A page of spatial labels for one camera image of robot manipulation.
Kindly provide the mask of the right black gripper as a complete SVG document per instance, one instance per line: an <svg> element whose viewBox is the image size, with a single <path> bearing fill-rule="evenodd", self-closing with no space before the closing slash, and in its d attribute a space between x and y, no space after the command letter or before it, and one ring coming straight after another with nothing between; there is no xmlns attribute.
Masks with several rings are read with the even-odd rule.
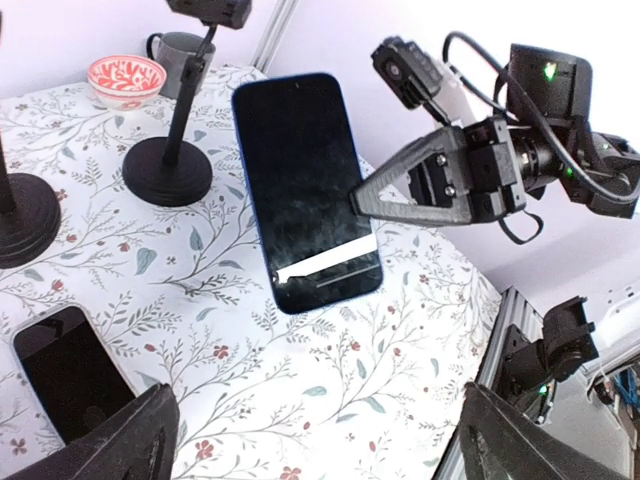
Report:
<svg viewBox="0 0 640 480"><path fill-rule="evenodd" d="M516 119L493 117L467 129L473 187L463 130L442 127L407 144L355 187L355 213L426 227L502 220L556 180L572 202L592 207L595 193L577 175L595 175L588 157L592 79L585 59L513 44L494 92L507 88L506 110ZM399 180L407 183L409 201L382 199L381 191Z"/></svg>

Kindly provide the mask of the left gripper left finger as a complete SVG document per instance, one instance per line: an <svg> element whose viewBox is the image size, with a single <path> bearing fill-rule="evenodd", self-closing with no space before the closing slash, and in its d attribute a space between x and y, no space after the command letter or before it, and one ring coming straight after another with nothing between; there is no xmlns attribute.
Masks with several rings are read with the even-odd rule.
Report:
<svg viewBox="0 0 640 480"><path fill-rule="evenodd" d="M84 437L14 474L12 479L169 479L179 407L156 384Z"/></svg>

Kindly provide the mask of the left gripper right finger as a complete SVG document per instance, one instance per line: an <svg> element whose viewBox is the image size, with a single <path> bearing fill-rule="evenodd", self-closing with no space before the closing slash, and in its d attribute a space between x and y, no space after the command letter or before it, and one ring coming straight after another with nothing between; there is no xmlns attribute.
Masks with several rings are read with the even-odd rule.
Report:
<svg viewBox="0 0 640 480"><path fill-rule="evenodd" d="M469 382L458 424L468 479L621 479L536 426L487 387Z"/></svg>

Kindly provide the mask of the black blue phone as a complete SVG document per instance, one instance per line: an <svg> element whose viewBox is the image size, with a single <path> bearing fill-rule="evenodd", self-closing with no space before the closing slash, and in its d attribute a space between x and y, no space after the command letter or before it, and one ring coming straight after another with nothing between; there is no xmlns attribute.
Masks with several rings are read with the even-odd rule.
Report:
<svg viewBox="0 0 640 480"><path fill-rule="evenodd" d="M232 109L274 300L299 314L376 290L383 271L338 81L314 73L247 83Z"/></svg>

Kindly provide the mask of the black tall round-base stand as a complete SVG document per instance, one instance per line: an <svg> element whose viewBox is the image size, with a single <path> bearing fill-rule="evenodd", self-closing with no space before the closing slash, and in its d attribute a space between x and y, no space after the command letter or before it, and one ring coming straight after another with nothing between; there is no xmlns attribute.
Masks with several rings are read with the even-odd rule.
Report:
<svg viewBox="0 0 640 480"><path fill-rule="evenodd" d="M197 84L205 72L205 50L219 26L243 28L250 1L170 1L172 12L193 17L208 28L195 53L187 56L169 133L135 144L126 154L122 178L138 198L157 206L181 207L201 200L212 183L206 155L183 140Z"/></svg>

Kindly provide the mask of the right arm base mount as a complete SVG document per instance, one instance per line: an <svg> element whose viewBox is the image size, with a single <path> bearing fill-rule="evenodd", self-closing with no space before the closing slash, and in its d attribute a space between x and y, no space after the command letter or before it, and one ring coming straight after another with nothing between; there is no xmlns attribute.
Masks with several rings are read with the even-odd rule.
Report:
<svg viewBox="0 0 640 480"><path fill-rule="evenodd" d="M550 309L542 321L542 337L503 357L492 390L537 425L544 424L553 409L558 384L599 357L586 301L576 296Z"/></svg>

